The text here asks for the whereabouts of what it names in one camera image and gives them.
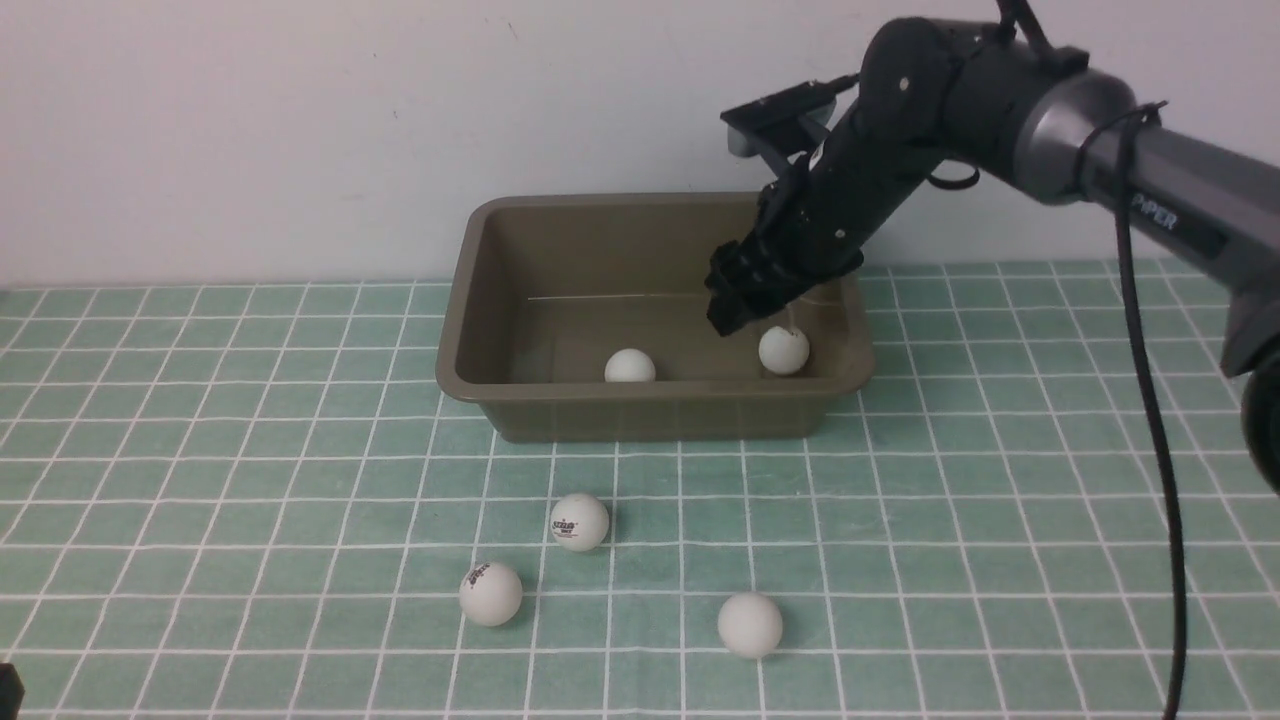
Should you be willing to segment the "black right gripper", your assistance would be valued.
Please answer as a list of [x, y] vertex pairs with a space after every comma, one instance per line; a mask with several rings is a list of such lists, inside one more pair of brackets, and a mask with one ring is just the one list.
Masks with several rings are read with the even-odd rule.
[[791, 299], [846, 275], [861, 249], [946, 158], [938, 140], [904, 138], [849, 110], [780, 183], [742, 243], [710, 255], [707, 319], [727, 337], [777, 315]]

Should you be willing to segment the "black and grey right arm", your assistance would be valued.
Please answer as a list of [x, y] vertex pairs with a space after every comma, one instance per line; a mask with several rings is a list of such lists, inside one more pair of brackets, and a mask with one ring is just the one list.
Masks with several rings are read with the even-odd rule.
[[730, 151], [774, 172], [740, 241], [710, 258], [722, 334], [856, 270], [863, 245], [943, 161], [1047, 206], [1093, 202], [1230, 295], [1220, 369], [1247, 375], [1242, 424], [1277, 484], [1277, 168], [1171, 129], [1084, 50], [1051, 45], [1024, 1], [996, 23], [897, 18], [861, 68], [730, 109]]

